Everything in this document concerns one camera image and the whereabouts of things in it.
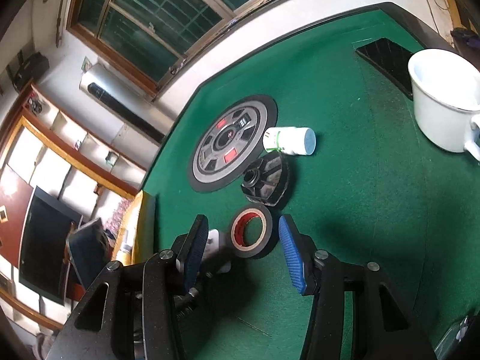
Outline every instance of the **white cup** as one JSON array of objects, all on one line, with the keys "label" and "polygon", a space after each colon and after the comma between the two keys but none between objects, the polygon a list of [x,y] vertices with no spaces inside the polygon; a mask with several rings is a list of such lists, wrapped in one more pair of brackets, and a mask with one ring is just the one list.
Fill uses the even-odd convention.
[{"label": "white cup", "polygon": [[315,146],[315,133],[309,127],[270,127],[263,133],[263,147],[267,152],[310,155]]},{"label": "white cup", "polygon": [[480,161],[480,72],[453,52],[426,49],[409,61],[418,127],[449,152],[468,151]]}]

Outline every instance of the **green table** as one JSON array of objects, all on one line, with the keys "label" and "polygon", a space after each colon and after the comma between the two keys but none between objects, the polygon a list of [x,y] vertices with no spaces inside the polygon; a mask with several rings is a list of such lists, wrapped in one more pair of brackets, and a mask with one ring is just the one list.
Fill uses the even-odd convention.
[{"label": "green table", "polygon": [[[226,107],[264,93],[278,126],[308,126],[312,156],[289,157],[296,174],[283,212],[317,247],[340,260],[376,261],[413,307],[432,342],[476,309],[480,290],[480,167],[419,131],[412,102],[354,49],[386,37],[422,47],[381,10],[344,17],[267,48],[203,86],[155,161],[145,190],[157,196],[155,248],[170,247],[196,214],[225,231],[247,204],[237,179],[197,193],[187,163],[199,137]],[[311,297],[292,287],[278,244],[256,261],[234,261],[182,324],[189,359],[298,359]],[[342,357],[351,343],[346,293]]]}]

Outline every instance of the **television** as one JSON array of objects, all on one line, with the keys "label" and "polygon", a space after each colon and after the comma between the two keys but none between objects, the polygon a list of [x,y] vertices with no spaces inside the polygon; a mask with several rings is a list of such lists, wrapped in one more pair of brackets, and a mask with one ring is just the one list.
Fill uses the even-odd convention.
[{"label": "television", "polygon": [[64,303],[70,269],[65,242],[81,221],[81,214],[35,188],[23,224],[18,263],[21,284],[42,297]]}]

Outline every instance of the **roll of black tape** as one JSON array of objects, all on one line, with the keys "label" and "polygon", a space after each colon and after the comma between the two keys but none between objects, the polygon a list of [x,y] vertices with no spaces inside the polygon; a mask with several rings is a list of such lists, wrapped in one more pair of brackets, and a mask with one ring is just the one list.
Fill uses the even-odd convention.
[{"label": "roll of black tape", "polygon": [[[261,219],[262,232],[254,244],[246,245],[243,237],[245,228],[253,218]],[[277,224],[278,221],[273,220],[272,214],[263,204],[253,203],[242,208],[230,224],[229,242],[233,246],[234,254],[242,258],[265,257],[277,244]]]}]

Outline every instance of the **silver air conditioner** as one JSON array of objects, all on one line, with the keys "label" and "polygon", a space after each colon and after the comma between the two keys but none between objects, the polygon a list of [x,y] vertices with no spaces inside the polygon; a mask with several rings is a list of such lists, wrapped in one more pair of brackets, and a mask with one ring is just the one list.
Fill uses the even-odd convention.
[{"label": "silver air conditioner", "polygon": [[173,125],[152,103],[135,94],[101,64],[83,74],[80,89],[155,143],[161,143]]}]

